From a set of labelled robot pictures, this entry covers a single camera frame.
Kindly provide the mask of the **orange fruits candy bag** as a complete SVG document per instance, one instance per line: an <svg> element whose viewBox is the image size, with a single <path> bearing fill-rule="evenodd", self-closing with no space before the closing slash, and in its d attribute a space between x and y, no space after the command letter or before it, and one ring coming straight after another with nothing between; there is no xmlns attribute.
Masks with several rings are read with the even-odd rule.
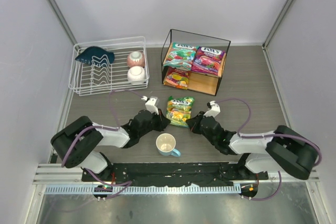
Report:
<svg viewBox="0 0 336 224"><path fill-rule="evenodd" d="M163 84L170 87L187 90L190 72L169 67Z"/></svg>

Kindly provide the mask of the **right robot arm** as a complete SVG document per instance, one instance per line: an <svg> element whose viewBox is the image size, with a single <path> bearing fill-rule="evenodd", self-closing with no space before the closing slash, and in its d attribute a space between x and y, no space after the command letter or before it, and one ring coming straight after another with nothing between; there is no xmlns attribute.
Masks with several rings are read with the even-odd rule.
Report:
<svg viewBox="0 0 336 224"><path fill-rule="evenodd" d="M186 120L190 130L204 136L220 153L240 155L240 162L250 172L284 171L306 180L320 164L319 147L285 125L260 134L228 131L215 120L200 112Z"/></svg>

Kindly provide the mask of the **purple berries candy bag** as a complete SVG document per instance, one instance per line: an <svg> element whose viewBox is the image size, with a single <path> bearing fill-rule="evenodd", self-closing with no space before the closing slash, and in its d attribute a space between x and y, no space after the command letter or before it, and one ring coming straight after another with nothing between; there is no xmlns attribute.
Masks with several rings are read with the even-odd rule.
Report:
<svg viewBox="0 0 336 224"><path fill-rule="evenodd" d="M191 71L220 76L222 72L222 62L226 57L226 52L199 46L192 63Z"/></svg>

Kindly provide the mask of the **light blue mug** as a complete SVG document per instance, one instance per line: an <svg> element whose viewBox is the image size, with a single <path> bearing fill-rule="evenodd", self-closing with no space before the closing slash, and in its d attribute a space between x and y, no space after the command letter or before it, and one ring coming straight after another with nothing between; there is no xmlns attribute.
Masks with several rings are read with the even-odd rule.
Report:
<svg viewBox="0 0 336 224"><path fill-rule="evenodd" d="M163 156L180 157L181 153L176 147L176 139L169 133L160 134L155 141L158 152Z"/></svg>

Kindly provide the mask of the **teal mint candy bag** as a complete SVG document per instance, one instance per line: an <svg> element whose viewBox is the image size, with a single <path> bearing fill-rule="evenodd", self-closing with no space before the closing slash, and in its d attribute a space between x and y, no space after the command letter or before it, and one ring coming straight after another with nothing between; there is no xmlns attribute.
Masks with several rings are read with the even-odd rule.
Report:
<svg viewBox="0 0 336 224"><path fill-rule="evenodd" d="M197 49L197 46L173 42L165 56L163 66L190 71Z"/></svg>

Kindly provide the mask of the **green spring tea candy bag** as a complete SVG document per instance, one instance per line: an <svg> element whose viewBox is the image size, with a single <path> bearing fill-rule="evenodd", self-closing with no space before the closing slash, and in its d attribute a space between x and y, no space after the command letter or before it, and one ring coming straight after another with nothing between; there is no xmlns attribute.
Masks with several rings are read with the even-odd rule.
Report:
<svg viewBox="0 0 336 224"><path fill-rule="evenodd" d="M167 101L166 118L170 124L180 127L188 127L186 121L191 118L193 97L174 98L170 96Z"/></svg>

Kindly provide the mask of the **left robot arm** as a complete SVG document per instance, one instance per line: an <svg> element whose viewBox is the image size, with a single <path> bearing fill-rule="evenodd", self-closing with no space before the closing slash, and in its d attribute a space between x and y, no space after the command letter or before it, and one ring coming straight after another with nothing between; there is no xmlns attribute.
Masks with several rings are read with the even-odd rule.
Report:
<svg viewBox="0 0 336 224"><path fill-rule="evenodd" d="M96 152L97 146L131 148L140 138L151 131L161 132L170 124L161 110L158 113L141 110L128 123L115 128L93 123L87 116L81 116L50 140L62 166L80 167L88 175L100 180L109 180L113 165L102 152Z"/></svg>

